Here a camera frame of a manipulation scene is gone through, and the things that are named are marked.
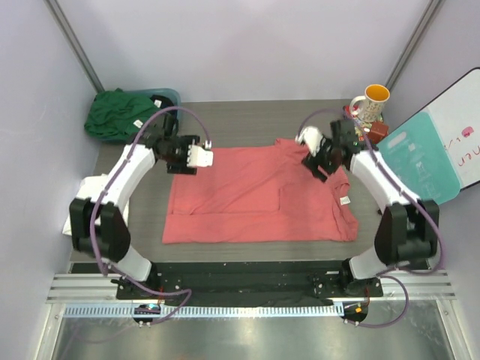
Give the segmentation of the pink t-shirt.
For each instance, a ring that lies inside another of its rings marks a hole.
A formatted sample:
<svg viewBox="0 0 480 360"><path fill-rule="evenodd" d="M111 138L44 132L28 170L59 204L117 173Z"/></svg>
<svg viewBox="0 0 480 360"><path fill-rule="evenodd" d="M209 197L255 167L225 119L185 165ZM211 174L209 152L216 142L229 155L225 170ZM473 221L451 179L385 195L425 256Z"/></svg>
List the pink t-shirt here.
<svg viewBox="0 0 480 360"><path fill-rule="evenodd" d="M302 164L308 154L291 139L216 148L211 167L174 176L162 242L354 242L346 173L321 181Z"/></svg>

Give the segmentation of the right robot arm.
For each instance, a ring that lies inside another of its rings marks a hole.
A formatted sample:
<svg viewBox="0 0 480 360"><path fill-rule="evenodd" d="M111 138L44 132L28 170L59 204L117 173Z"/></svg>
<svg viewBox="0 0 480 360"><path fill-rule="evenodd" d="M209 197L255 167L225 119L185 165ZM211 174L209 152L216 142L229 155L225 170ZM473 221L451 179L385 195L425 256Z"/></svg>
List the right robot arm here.
<svg viewBox="0 0 480 360"><path fill-rule="evenodd" d="M323 182L342 168L350 171L381 214L372 247L344 260L340 268L341 292L356 296L378 276L437 255L440 208L403 184L366 135L357 136L357 121L343 118L332 121L330 128L325 135L314 126L300 127L295 141L308 150L303 165Z"/></svg>

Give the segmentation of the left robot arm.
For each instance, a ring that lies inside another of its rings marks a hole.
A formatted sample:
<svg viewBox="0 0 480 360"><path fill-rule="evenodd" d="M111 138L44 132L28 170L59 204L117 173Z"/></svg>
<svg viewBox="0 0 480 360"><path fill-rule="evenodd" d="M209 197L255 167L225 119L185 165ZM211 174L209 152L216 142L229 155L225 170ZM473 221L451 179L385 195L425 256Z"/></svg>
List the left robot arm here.
<svg viewBox="0 0 480 360"><path fill-rule="evenodd" d="M212 142L198 135L179 136L179 106L155 112L130 136L121 157L97 190L78 193L69 205L73 249L94 258L103 275L114 271L133 284L143 299L158 294L156 265L132 245L123 212L143 177L157 162L169 174L194 176L200 167L211 166Z"/></svg>

